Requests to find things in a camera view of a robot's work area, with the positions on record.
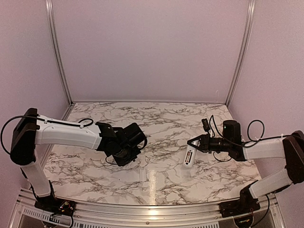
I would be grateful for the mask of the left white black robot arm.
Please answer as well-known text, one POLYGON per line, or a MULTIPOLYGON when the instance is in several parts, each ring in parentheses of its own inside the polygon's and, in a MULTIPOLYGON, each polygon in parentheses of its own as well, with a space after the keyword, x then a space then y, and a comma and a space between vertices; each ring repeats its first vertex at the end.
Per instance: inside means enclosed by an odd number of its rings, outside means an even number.
POLYGON ((136 123, 125 128, 102 122, 74 123, 39 115, 36 108, 28 109, 17 119, 19 122, 13 131, 10 158, 21 167, 37 201, 49 211, 58 210, 60 201, 36 158, 36 145, 58 144, 101 151, 107 157, 112 156, 122 167, 133 162, 141 153, 143 148, 140 144, 146 146, 148 142, 136 123))

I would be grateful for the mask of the white remote control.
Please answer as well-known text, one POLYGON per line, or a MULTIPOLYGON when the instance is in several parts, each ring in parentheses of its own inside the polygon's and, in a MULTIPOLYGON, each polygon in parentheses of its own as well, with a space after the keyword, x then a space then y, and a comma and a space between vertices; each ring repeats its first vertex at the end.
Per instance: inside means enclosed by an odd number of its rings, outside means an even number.
POLYGON ((185 153, 185 156, 183 159, 183 166, 185 168, 191 168, 193 166, 196 153, 197 153, 196 148, 194 148, 190 145, 187 145, 186 153, 185 153))

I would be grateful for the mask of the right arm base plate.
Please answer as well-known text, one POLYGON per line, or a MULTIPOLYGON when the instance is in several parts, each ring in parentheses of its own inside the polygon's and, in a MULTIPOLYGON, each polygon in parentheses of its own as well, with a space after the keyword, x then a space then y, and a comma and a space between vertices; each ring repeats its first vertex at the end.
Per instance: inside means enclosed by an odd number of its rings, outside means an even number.
POLYGON ((219 204, 219 210, 223 218, 251 213, 259 210, 260 204, 257 199, 242 202, 240 199, 230 200, 219 204))

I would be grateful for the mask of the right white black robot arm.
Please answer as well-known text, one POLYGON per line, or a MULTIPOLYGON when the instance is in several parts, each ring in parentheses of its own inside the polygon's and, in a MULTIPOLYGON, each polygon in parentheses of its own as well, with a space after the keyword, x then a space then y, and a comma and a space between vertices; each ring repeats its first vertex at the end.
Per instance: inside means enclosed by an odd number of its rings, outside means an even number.
POLYGON ((219 137, 210 135, 211 126, 207 119, 202 119, 202 123, 206 134, 187 141, 186 165, 193 163, 196 151, 227 152, 230 158, 237 162, 262 158, 283 158, 286 162, 283 169, 244 187, 240 191, 239 199, 220 203, 219 208, 223 217, 259 210, 258 198, 269 193, 280 192, 292 184, 304 181, 304 134, 302 131, 270 138, 260 137, 258 140, 244 142, 240 124, 235 120, 223 122, 223 131, 219 137))

